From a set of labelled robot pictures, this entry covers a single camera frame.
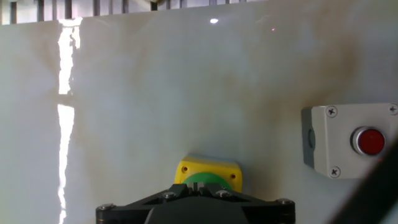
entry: black mount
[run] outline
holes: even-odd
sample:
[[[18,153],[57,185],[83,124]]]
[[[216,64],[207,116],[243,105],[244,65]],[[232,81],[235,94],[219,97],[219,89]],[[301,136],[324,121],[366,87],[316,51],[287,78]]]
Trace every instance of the black mount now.
[[[295,203],[288,199],[265,202],[220,184],[173,184],[126,206],[102,205],[97,224],[268,224],[295,223]]]

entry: red button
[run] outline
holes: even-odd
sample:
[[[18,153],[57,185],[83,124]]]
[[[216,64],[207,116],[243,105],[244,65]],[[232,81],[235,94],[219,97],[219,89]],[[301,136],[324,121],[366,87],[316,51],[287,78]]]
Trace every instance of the red button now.
[[[358,147],[367,155],[379,154],[386,143],[383,134],[375,129],[369,129],[363,131],[358,136]]]

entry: enclosure screw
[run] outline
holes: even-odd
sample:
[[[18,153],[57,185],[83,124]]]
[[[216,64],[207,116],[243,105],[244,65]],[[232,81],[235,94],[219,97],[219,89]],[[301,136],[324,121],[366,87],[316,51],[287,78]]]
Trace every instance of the enclosure screw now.
[[[391,103],[390,106],[388,107],[388,111],[390,112],[391,115],[397,115],[398,106],[395,103]]]
[[[329,176],[331,178],[337,178],[337,177],[340,176],[340,174],[341,174],[341,171],[340,171],[339,167],[334,166],[334,167],[329,169]]]
[[[334,118],[337,115],[337,108],[335,106],[328,106],[326,108],[326,115],[328,115],[329,118]]]

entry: mounting screw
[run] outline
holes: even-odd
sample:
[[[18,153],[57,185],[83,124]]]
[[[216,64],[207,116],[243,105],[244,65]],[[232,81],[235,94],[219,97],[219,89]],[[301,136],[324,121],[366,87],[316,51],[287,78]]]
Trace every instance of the mounting screw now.
[[[116,205],[114,205],[113,203],[107,203],[107,204],[103,204],[103,205],[99,206],[98,209],[105,211],[105,210],[111,209],[113,207],[116,207]]]
[[[287,205],[287,204],[293,203],[293,201],[291,201],[291,200],[289,200],[287,198],[280,198],[280,199],[278,199],[276,201],[281,203],[282,205]]]
[[[176,194],[174,192],[164,192],[162,194],[163,198],[166,199],[170,199],[170,198],[174,198],[176,196]]]
[[[329,169],[329,176],[331,178],[337,178],[337,177],[340,176],[340,174],[341,174],[341,171],[340,171],[339,167],[334,166],[334,167]]]
[[[397,115],[398,105],[396,105],[395,103],[391,103],[390,106],[388,107],[388,111],[390,112],[391,115]]]
[[[219,197],[230,197],[231,196],[231,193],[229,193],[226,190],[219,190],[219,191],[216,192],[216,194]]]
[[[328,115],[329,118],[334,118],[337,116],[337,108],[335,106],[328,106],[326,108],[326,115]]]

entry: control box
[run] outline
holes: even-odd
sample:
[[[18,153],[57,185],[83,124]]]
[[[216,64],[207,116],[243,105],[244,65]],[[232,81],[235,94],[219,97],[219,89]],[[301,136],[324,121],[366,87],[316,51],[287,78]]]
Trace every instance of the control box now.
[[[364,177],[398,134],[398,105],[314,106],[302,110],[304,163],[332,179]]]

